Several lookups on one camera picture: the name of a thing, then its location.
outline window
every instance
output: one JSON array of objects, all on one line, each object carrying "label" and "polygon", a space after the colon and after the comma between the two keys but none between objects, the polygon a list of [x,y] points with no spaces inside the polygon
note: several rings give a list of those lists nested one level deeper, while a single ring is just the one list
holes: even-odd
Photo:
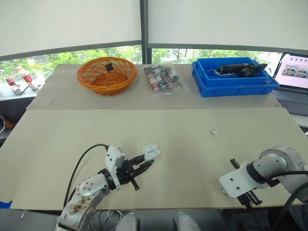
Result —
[{"label": "window", "polygon": [[152,49],[152,63],[171,61],[174,64],[191,64],[198,58],[250,57],[268,64],[270,75],[275,72],[281,53],[264,51],[200,50],[200,49]]},{"label": "window", "polygon": [[13,59],[0,62],[0,71],[4,73],[0,73],[0,87],[9,87],[4,76],[13,77],[17,84],[26,85],[25,81],[18,76],[17,66],[22,66],[30,71],[33,79],[38,84],[42,84],[59,64],[84,64],[89,60],[103,56],[120,57],[130,60],[134,64],[142,64],[141,45],[63,52]]}]

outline laptop keyboard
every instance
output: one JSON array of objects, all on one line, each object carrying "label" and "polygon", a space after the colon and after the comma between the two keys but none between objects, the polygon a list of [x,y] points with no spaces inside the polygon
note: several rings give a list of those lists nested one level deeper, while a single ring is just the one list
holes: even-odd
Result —
[{"label": "laptop keyboard", "polygon": [[290,90],[278,90],[278,89],[274,89],[272,92],[274,97],[279,100],[289,100],[298,103],[308,103],[307,93],[294,92]]}]

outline white roller shade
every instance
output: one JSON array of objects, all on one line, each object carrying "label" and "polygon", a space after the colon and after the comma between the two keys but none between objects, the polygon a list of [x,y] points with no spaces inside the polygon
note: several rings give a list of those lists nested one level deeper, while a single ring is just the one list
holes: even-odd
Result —
[{"label": "white roller shade", "polygon": [[308,0],[149,0],[149,43],[308,50]]},{"label": "white roller shade", "polygon": [[2,0],[0,56],[141,39],[139,0]]}]

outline plastic bag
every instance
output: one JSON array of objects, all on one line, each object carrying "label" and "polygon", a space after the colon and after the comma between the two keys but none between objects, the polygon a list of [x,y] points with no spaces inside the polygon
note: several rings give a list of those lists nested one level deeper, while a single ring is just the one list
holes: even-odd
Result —
[{"label": "plastic bag", "polygon": [[171,63],[145,66],[144,73],[155,97],[190,91],[183,79],[175,72]]}]

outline green foliage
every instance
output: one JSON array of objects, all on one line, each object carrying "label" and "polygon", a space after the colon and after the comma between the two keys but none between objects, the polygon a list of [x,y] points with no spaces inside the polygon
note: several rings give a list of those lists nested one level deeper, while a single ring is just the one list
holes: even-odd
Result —
[{"label": "green foliage", "polygon": [[[174,63],[192,63],[197,58],[214,58],[214,57],[250,57],[255,59],[262,52],[260,51],[231,51],[231,50],[192,50],[192,49],[152,49],[152,63],[161,64],[165,61]],[[35,62],[34,59],[14,59],[5,61],[0,64],[0,69],[8,76],[17,75],[17,66],[22,66],[29,70],[31,75],[38,73],[47,77],[52,73],[59,64],[84,64],[89,60],[99,57],[120,57],[130,60],[134,64],[142,63],[141,45],[126,47],[110,47],[103,49],[93,49],[86,51],[63,52],[58,54],[46,55],[46,60]],[[257,58],[257,61],[264,63],[264,60]],[[0,75],[0,83],[5,82]]]},{"label": "green foliage", "polygon": [[152,49],[152,63],[161,64],[164,62],[164,58],[171,56],[169,49]]}]

